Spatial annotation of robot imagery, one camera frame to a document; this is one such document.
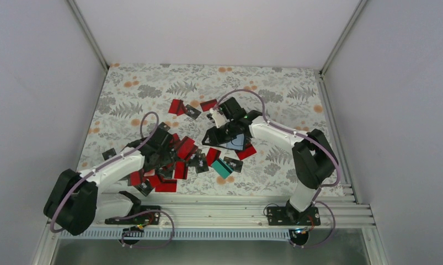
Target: white wall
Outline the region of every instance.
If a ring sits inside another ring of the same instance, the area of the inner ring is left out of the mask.
[[[30,264],[104,71],[65,1],[0,1],[0,264]]]
[[[370,1],[325,76],[391,264],[443,264],[443,1]]]
[[[320,69],[359,0],[77,0],[108,63]]]

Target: card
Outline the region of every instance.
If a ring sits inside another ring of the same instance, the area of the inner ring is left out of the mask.
[[[224,179],[233,173],[233,169],[219,158],[211,164],[211,167]]]
[[[206,155],[204,153],[199,156],[199,164],[195,166],[195,172],[197,174],[207,172],[209,170]]]
[[[158,125],[158,127],[160,127],[161,129],[163,129],[165,131],[169,131],[169,129],[171,129],[171,127],[169,127],[169,125],[167,125],[166,123],[160,123]]]
[[[200,103],[200,106],[202,107],[202,110],[204,112],[207,112],[211,108],[213,108],[217,103],[218,103],[218,101],[216,99],[212,99],[212,100],[208,100],[208,101]]]
[[[245,158],[257,153],[254,146],[252,144],[247,144],[245,146],[245,149],[243,151],[236,151],[237,157],[239,157],[240,160],[244,160]]]
[[[162,176],[164,179],[172,179],[173,178],[173,167],[169,167],[169,168],[160,168],[157,170],[157,174]]]
[[[185,115],[191,117],[194,120],[196,120],[199,117],[200,113],[202,113],[201,111],[199,111],[198,109],[192,107],[189,104],[187,104],[185,106],[185,109],[186,109]]]
[[[207,156],[206,156],[207,157],[206,159],[207,159],[208,165],[211,166],[211,164],[220,157],[220,154],[221,154],[220,150],[215,149],[215,148],[210,148],[208,150],[208,153],[207,153]]]
[[[151,187],[149,181],[145,181],[140,185],[135,186],[135,188],[144,196],[148,196],[149,193],[153,190],[153,187]]]
[[[114,148],[111,148],[105,152],[102,153],[104,160],[108,160],[111,157],[116,155],[116,150]]]
[[[184,102],[180,99],[173,99],[171,106],[169,107],[168,113],[176,114],[177,116],[185,113]]]
[[[244,164],[244,162],[242,162],[242,161],[239,161],[239,160],[237,160],[237,159],[230,158],[230,157],[227,157],[227,156],[225,156],[225,157],[223,158],[223,161],[225,161],[226,164],[227,164],[230,168],[232,168],[234,171],[239,172],[239,173],[240,173],[241,170],[242,170],[242,164]]]

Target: metal surface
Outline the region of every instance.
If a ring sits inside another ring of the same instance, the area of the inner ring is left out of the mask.
[[[143,198],[141,194],[134,194],[142,199],[146,205],[160,205],[171,215],[178,228],[298,228],[301,226],[268,226],[268,220],[263,214],[269,203],[284,205],[287,197],[261,196],[203,196],[180,194],[150,194]],[[344,197],[319,197],[318,200],[327,203],[333,210],[338,228],[374,227],[375,222],[369,205],[357,205],[353,195]],[[317,204],[321,215],[321,226],[317,229],[328,229],[332,225],[332,218],[328,210]],[[104,223],[93,227],[105,227]],[[161,228],[170,228],[165,216],[160,219]]]
[[[145,228],[143,232],[134,232],[124,239],[137,240],[166,240],[170,237],[171,229],[165,228]],[[72,236],[69,232],[63,231],[59,235],[60,239],[98,239],[98,240],[120,240],[122,238],[122,228],[115,227],[94,227],[88,229],[78,236]],[[285,241],[288,240],[288,229],[175,229],[173,240],[268,240]]]
[[[353,14],[351,15],[350,20],[346,24],[345,29],[340,35],[340,38],[338,39],[337,43],[335,43],[335,46],[332,49],[332,52],[328,55],[327,60],[325,61],[324,66],[321,69],[321,73],[324,75],[328,68],[330,67],[330,64],[332,63],[333,59],[335,58],[335,55],[337,55],[337,52],[340,50],[341,46],[343,45],[343,42],[345,41],[346,37],[350,33],[351,29],[353,28],[353,25],[355,24],[357,18],[361,14],[362,9],[364,6],[366,6],[367,0],[361,0],[354,10]]]
[[[34,255],[32,265],[49,265],[52,262],[56,252],[58,236],[49,231],[49,225],[46,225],[42,232],[41,240]]]
[[[82,16],[82,13],[80,12],[80,9],[77,6],[77,3],[75,0],[67,0],[66,1],[68,6],[70,7],[70,10],[73,13],[73,16],[77,19],[77,22],[83,30],[83,34],[85,34],[85,37],[88,40],[88,43],[91,45],[93,52],[98,59],[99,63],[103,67],[104,71],[108,72],[108,64],[106,63],[106,60],[104,59],[103,53],[101,52],[101,49],[98,46],[98,43],[96,42],[95,38],[93,37],[93,34],[89,30],[87,23],[85,22],[85,19]]]
[[[362,235],[371,265],[388,265],[377,228],[363,228]]]
[[[325,82],[323,80],[322,75],[319,71],[315,70],[314,74],[316,76],[317,87],[319,88],[319,96],[321,97],[323,108],[325,109],[325,119],[328,123],[328,127],[330,128],[330,136],[333,148],[335,153],[337,154],[338,162],[341,167],[341,172],[343,173],[344,182],[350,184],[350,188],[353,190],[353,195],[356,198],[356,202],[361,202],[361,198],[359,197],[359,192],[356,192],[353,186],[353,175],[350,172],[350,167],[346,160],[345,152],[343,150],[343,144],[341,143],[340,133],[337,127],[337,121],[334,116],[333,108],[330,103],[330,98],[327,92],[327,87],[325,86]]]
[[[308,244],[318,243],[329,234],[311,232]],[[160,241],[139,242],[156,245]],[[321,248],[294,249],[277,241],[173,241],[160,250],[123,248],[114,240],[60,240],[55,258],[62,264],[369,264],[360,229],[338,230]]]

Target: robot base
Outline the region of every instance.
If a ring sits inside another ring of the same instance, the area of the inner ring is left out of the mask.
[[[266,209],[268,217],[268,225],[271,226],[311,226],[311,220],[314,222],[314,226],[321,224],[319,210],[317,207],[309,207],[305,212],[302,212],[302,218],[299,221],[292,221],[286,214],[286,207],[269,206]]]

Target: cable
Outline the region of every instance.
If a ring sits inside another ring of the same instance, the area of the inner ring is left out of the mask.
[[[299,136],[299,137],[302,137],[302,138],[308,140],[309,142],[313,143],[315,146],[319,147],[319,149],[322,150],[322,151],[327,155],[327,157],[332,161],[333,166],[334,166],[335,169],[337,170],[337,180],[336,180],[334,183],[332,183],[332,184],[322,184],[322,187],[334,187],[334,186],[338,185],[338,183],[340,183],[340,180],[341,180],[341,172],[340,172],[340,168],[339,168],[339,166],[338,166],[338,162],[335,160],[335,158],[333,157],[333,155],[332,155],[327,149],[325,149],[325,147],[323,147],[323,146],[322,146],[321,144],[319,144],[316,140],[310,138],[309,136],[304,135],[304,134],[301,134],[301,133],[299,133],[299,132],[296,132],[295,130],[290,130],[290,129],[284,128],[284,127],[282,127],[282,126],[280,126],[280,125],[274,123],[273,121],[269,120],[269,119],[267,118],[267,116],[266,116],[265,102],[264,102],[263,98],[262,98],[259,94],[255,93],[255,92],[253,92],[253,91],[251,91],[251,90],[248,90],[248,89],[235,89],[235,90],[233,90],[233,91],[231,91],[231,92],[226,93],[223,97],[221,97],[220,100],[218,100],[218,103],[215,105],[215,108],[216,108],[216,109],[219,108],[219,104],[221,103],[221,101],[222,101],[223,99],[225,99],[228,95],[230,95],[230,94],[232,94],[232,93],[236,93],[236,92],[248,92],[248,93],[251,93],[251,94],[253,94],[254,96],[256,96],[258,99],[260,99],[260,102],[262,103],[262,116],[263,116],[265,122],[266,122],[268,125],[270,125],[270,126],[272,126],[272,127],[274,127],[274,128],[277,128],[277,129],[279,129],[279,130],[281,130],[281,131],[284,131],[285,133],[292,134],[292,135],[297,135],[297,136]],[[317,198],[319,192],[317,192],[317,193],[315,194],[313,200],[315,200],[315,199]]]
[[[266,210],[266,208],[267,208],[268,206],[270,206],[270,205],[275,205],[276,207],[280,207],[280,206],[278,206],[278,204],[276,204],[276,203],[269,203],[269,204],[267,204],[267,205],[265,206],[265,208],[264,208],[264,215],[265,215],[265,216],[268,216],[268,215],[265,213],[265,210]]]
[[[330,234],[327,236],[327,238],[325,238],[324,241],[322,241],[322,242],[320,242],[318,244],[312,245],[312,246],[298,246],[295,243],[293,243],[291,240],[289,240],[289,243],[292,244],[294,248],[296,248],[296,247],[299,247],[299,248],[316,248],[316,247],[320,247],[321,245],[327,243],[330,239],[332,239],[333,235],[336,232],[335,227],[337,226],[337,222],[335,220],[335,215],[333,214],[333,212],[330,209],[330,207],[327,204],[325,204],[324,202],[321,202],[319,200],[316,201],[316,203],[320,203],[320,204],[324,205],[328,209],[328,211],[330,212],[330,215],[332,215],[332,220],[333,220],[332,230],[331,230]]]
[[[307,217],[311,221],[311,229],[309,230],[309,232],[310,232],[310,231],[314,230],[314,227],[316,227],[316,225],[314,224],[314,219],[312,219],[312,217],[310,215],[308,215]]]
[[[138,214],[134,214],[134,215],[126,216],[126,217],[116,217],[115,219],[116,220],[127,220],[127,219],[135,218],[135,217],[137,217],[139,215],[148,214],[148,213],[161,213],[161,214],[166,215],[166,217],[171,222],[171,227],[172,227],[172,231],[171,231],[171,235],[169,236],[169,239],[165,243],[163,243],[163,244],[161,244],[159,246],[154,246],[154,247],[129,245],[129,244],[126,244],[124,242],[124,237],[127,236],[130,233],[141,232],[141,231],[130,231],[129,230],[129,231],[127,231],[127,232],[122,234],[122,238],[120,240],[120,242],[122,243],[122,247],[128,246],[129,248],[139,248],[139,249],[142,249],[142,250],[157,250],[158,248],[166,247],[173,240],[173,237],[174,237],[174,234],[175,234],[175,231],[174,231],[174,229],[175,229],[174,221],[171,218],[171,216],[169,216],[169,214],[167,214],[165,211],[161,211],[161,210],[147,210],[147,211],[142,211],[142,212],[140,212]]]
[[[86,174],[82,179],[80,179],[77,183],[75,183],[75,185],[72,186],[72,188],[67,192],[67,194],[63,197],[62,201],[59,203],[54,215],[51,218],[51,224],[49,229],[51,230],[51,232],[53,233],[59,233],[61,231],[64,230],[64,228],[60,228],[60,229],[55,229],[54,225],[56,223],[57,217],[59,215],[59,213],[61,212],[63,206],[65,205],[65,203],[67,202],[67,200],[70,198],[70,196],[73,194],[73,192],[83,183],[87,180],[87,178],[91,177],[93,174],[96,174],[96,172],[100,171],[101,169],[103,169],[104,167],[106,167],[107,165],[116,162],[117,160],[123,159],[126,156],[132,154],[133,152],[137,151],[138,149],[140,149],[143,145],[145,145],[147,143],[147,141],[151,138],[151,136],[153,136],[154,132],[156,131],[156,129],[158,128],[158,124],[159,124],[159,117],[158,114],[156,114],[156,112],[148,112],[146,113],[143,118],[142,121],[140,122],[140,132],[142,131],[142,125],[143,122],[145,121],[145,119],[148,117],[148,115],[153,114],[156,116],[156,124],[153,128],[153,130],[151,131],[151,133],[149,134],[148,137],[146,137],[145,140],[143,140],[136,148],[123,153],[122,156],[114,156],[108,160],[106,160],[104,163],[102,163],[100,166],[98,166],[95,171],[91,171],[88,174]]]

